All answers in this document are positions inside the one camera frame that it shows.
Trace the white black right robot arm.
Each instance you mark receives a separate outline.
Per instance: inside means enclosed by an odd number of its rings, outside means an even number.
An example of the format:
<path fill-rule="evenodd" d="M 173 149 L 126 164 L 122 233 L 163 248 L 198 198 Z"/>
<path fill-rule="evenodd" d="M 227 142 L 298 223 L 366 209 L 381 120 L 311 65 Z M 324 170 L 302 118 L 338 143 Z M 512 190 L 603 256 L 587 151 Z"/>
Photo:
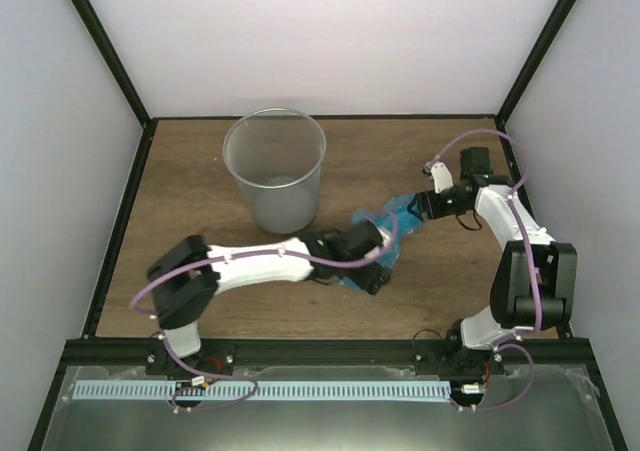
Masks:
<path fill-rule="evenodd" d="M 410 214 L 433 221 L 472 213 L 488 225 L 502 250 L 488 306 L 447 331 L 447 367 L 468 373 L 508 340 L 568 325 L 577 250 L 535 221 L 512 180 L 493 171 L 488 149 L 462 150 L 458 179 L 440 159 L 428 162 L 423 172 L 433 187 L 414 196 L 407 207 Z"/>

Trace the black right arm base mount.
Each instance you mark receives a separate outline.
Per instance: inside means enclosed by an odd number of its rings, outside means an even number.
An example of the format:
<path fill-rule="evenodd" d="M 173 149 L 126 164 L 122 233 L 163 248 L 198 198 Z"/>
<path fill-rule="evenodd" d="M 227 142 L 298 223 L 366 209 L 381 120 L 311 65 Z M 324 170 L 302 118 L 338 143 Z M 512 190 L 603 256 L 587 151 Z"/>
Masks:
<path fill-rule="evenodd" d="M 445 334 L 428 328 L 419 330 L 411 339 L 411 354 L 417 374 L 484 380 L 487 374 L 504 373 L 504 366 L 489 351 L 465 348 L 460 331 L 454 328 Z"/>

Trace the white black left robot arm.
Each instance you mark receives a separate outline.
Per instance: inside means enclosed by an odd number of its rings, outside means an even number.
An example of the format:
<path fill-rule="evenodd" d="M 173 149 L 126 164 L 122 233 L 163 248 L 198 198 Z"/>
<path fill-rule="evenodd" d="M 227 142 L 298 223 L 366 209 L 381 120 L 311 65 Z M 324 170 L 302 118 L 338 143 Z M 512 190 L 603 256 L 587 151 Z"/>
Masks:
<path fill-rule="evenodd" d="M 201 235 L 184 238 L 147 270 L 151 314 L 171 348 L 170 364 L 184 375 L 203 366 L 198 321 L 224 292 L 270 282 L 347 280 L 377 294 L 391 278 L 380 260 L 392 250 L 396 230 L 362 220 L 345 230 L 303 232 L 275 244 L 236 248 L 209 245 Z"/>

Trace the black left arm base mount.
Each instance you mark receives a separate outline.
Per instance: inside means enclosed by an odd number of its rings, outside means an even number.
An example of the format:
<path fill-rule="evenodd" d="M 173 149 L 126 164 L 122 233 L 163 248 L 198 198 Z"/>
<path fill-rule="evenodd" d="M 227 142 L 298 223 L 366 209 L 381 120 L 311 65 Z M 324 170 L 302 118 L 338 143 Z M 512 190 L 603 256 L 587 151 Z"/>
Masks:
<path fill-rule="evenodd" d="M 179 366 L 168 354 L 160 340 L 146 349 L 146 372 L 149 375 L 187 376 L 189 372 Z M 186 365 L 211 374 L 230 375 L 235 360 L 235 346 L 231 342 L 205 340 L 195 354 L 181 358 Z"/>

